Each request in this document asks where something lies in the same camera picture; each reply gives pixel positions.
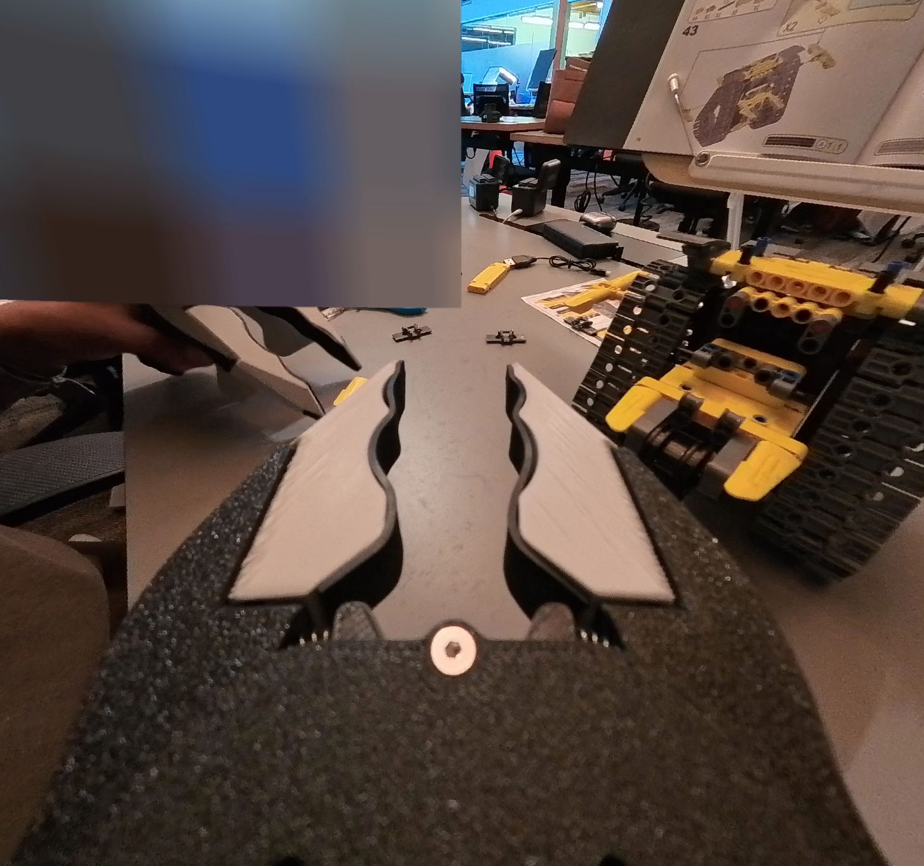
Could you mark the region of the white stand base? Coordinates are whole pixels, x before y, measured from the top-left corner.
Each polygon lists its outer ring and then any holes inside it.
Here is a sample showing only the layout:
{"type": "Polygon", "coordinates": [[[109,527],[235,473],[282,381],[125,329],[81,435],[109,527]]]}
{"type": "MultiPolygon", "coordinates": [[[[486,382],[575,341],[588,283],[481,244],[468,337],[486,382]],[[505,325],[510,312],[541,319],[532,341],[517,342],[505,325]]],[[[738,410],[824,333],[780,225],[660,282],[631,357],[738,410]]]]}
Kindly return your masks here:
{"type": "Polygon", "coordinates": [[[911,108],[908,89],[853,164],[694,147],[643,159],[656,179],[674,186],[922,217],[922,98],[911,108]]]}

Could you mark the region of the person's left hand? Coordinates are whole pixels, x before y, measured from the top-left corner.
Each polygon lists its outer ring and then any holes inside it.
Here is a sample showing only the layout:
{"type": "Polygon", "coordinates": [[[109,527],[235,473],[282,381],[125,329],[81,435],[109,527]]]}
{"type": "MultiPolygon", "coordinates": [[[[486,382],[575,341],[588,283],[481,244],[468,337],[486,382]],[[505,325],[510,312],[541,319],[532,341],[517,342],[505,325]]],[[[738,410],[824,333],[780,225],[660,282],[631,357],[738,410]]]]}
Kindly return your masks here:
{"type": "Polygon", "coordinates": [[[160,333],[132,305],[59,301],[10,301],[1,305],[1,363],[50,376],[78,362],[133,355],[168,375],[208,367],[211,359],[160,333]]]}

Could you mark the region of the black office chair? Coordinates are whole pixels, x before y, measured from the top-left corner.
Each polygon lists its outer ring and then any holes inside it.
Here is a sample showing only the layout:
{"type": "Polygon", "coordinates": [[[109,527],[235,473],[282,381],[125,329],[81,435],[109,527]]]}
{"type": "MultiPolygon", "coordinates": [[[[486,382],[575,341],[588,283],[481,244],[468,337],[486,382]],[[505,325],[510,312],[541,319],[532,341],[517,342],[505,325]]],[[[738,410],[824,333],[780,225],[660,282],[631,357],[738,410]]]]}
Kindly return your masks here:
{"type": "Polygon", "coordinates": [[[124,481],[124,434],[93,433],[1,456],[1,518],[17,525],[124,481]]]}

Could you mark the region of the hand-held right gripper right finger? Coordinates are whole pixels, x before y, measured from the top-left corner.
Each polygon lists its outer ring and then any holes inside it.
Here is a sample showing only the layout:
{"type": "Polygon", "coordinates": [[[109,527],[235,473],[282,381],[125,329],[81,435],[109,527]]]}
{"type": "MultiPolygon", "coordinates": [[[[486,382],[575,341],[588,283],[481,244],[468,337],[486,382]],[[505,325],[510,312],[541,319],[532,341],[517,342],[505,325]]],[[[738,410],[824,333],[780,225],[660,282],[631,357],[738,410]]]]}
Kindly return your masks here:
{"type": "Polygon", "coordinates": [[[616,633],[614,610],[683,610],[616,447],[524,366],[505,373],[505,581],[529,633],[616,633]]]}

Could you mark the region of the yellow black tracked toy vehicle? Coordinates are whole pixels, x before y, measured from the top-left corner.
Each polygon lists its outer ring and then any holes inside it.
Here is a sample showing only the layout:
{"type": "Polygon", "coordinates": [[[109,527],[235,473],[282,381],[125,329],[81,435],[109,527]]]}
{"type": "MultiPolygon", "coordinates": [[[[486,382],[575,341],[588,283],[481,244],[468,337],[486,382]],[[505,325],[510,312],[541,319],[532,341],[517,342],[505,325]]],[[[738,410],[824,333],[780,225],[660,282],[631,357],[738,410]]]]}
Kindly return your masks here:
{"type": "Polygon", "coordinates": [[[827,581],[922,501],[922,280],[667,233],[629,277],[572,406],[679,498],[755,504],[755,533],[827,581]]]}

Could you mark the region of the brown cardboard box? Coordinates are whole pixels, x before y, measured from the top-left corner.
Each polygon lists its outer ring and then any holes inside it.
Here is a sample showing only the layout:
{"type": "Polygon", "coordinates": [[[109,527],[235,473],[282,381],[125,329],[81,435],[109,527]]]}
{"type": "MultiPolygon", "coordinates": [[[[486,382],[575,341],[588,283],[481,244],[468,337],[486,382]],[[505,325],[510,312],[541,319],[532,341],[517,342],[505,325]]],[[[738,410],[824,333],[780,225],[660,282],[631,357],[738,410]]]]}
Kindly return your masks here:
{"type": "Polygon", "coordinates": [[[565,133],[589,69],[589,59],[571,56],[565,60],[564,67],[553,72],[542,129],[545,133],[565,133]]]}

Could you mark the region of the black battery charger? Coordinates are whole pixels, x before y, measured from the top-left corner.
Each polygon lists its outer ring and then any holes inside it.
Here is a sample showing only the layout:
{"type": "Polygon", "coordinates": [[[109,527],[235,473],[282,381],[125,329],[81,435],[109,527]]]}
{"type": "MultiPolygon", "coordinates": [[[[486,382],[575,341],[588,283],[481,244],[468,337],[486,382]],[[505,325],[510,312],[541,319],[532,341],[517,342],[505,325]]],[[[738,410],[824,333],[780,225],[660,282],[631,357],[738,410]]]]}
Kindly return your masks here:
{"type": "Polygon", "coordinates": [[[523,179],[511,187],[511,214],[514,217],[533,217],[546,207],[548,193],[555,186],[561,170],[561,161],[551,159],[539,168],[537,177],[523,179]]]}
{"type": "Polygon", "coordinates": [[[504,156],[494,156],[489,171],[468,180],[468,202],[478,213],[495,213],[500,192],[509,185],[512,163],[504,156]]]}

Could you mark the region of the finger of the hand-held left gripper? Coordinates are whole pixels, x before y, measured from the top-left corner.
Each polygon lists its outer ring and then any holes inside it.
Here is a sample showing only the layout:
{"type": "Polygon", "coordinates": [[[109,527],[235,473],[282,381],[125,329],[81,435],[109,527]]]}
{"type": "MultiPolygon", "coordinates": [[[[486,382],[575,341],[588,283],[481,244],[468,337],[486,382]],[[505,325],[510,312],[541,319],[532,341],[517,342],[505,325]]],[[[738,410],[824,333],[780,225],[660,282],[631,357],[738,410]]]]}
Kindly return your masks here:
{"type": "Polygon", "coordinates": [[[324,407],[309,385],[294,375],[259,342],[260,328],[241,313],[216,306],[191,306],[190,313],[211,328],[237,353],[238,363],[226,372],[217,367],[219,381],[240,392],[266,393],[288,408],[319,418],[324,407]]]}
{"type": "Polygon", "coordinates": [[[280,358],[314,343],[352,370],[362,365],[340,333],[317,307],[238,306],[237,311],[257,323],[259,342],[280,358]]]}

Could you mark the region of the instruction booklet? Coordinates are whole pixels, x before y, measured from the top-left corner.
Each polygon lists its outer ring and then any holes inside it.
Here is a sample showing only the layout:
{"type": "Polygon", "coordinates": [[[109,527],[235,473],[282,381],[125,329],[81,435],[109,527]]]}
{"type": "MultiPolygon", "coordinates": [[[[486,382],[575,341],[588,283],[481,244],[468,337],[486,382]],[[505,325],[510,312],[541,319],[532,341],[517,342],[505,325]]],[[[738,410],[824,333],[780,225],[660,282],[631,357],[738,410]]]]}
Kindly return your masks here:
{"type": "Polygon", "coordinates": [[[618,278],[598,279],[573,284],[560,289],[525,296],[521,300],[525,305],[539,311],[567,329],[569,328],[563,323],[563,318],[575,316],[594,318],[597,326],[601,328],[599,338],[584,336],[576,331],[569,330],[598,348],[614,317],[616,317],[630,283],[637,274],[635,271],[630,271],[629,274],[618,278]]]}

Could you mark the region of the open instruction manual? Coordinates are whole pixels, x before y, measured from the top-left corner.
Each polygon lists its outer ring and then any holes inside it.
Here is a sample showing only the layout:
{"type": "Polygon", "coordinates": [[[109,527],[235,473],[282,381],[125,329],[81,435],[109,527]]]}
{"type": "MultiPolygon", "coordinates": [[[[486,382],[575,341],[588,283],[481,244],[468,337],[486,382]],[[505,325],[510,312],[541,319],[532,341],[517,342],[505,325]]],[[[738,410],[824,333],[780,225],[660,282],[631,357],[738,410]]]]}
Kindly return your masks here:
{"type": "Polygon", "coordinates": [[[923,0],[685,0],[626,146],[922,167],[923,0]]]}

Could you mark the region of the brown top office desk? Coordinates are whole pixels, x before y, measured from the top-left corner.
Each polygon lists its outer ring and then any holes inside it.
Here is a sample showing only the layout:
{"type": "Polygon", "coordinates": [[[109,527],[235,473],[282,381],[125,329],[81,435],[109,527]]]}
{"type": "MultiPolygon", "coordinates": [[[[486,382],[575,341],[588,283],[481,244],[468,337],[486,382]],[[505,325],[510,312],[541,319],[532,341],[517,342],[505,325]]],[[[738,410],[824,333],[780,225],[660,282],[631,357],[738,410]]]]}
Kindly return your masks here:
{"type": "Polygon", "coordinates": [[[553,134],[543,129],[542,118],[526,116],[503,116],[497,121],[483,122],[475,116],[461,118],[461,145],[465,152],[463,185],[475,175],[481,173],[487,156],[491,151],[507,151],[512,144],[539,145],[549,157],[561,161],[560,179],[572,169],[569,146],[564,143],[564,136],[553,134]]]}

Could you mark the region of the black box device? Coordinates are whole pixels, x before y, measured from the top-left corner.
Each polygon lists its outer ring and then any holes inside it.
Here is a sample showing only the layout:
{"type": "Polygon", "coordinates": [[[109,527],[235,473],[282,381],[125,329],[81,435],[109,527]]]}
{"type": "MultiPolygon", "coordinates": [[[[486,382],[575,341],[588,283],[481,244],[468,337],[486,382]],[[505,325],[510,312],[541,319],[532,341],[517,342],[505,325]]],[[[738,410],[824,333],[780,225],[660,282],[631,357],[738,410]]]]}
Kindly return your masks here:
{"type": "Polygon", "coordinates": [[[623,257],[623,248],[613,235],[581,222],[547,222],[540,233],[555,247],[577,259],[620,260],[623,257]]]}

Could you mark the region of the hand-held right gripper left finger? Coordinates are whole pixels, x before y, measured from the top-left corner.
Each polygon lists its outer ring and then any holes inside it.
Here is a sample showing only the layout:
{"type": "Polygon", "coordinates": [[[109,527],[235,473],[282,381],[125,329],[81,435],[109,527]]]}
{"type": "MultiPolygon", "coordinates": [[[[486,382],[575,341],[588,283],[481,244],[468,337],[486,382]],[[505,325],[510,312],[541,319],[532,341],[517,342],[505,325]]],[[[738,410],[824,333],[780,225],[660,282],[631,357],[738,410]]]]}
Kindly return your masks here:
{"type": "Polygon", "coordinates": [[[318,633],[349,602],[375,607],[402,569],[397,499],[406,368],[388,362],[302,433],[241,560],[232,605],[301,605],[318,633]]]}

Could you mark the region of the dark grey panel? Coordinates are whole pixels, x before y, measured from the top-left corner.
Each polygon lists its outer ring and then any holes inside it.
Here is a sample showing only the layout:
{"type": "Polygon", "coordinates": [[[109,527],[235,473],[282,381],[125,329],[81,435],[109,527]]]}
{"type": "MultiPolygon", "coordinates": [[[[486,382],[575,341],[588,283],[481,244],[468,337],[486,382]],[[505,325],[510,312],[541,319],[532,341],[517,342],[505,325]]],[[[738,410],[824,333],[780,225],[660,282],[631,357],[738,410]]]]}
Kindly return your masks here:
{"type": "Polygon", "coordinates": [[[613,0],[565,143],[624,147],[684,1],[613,0]]]}

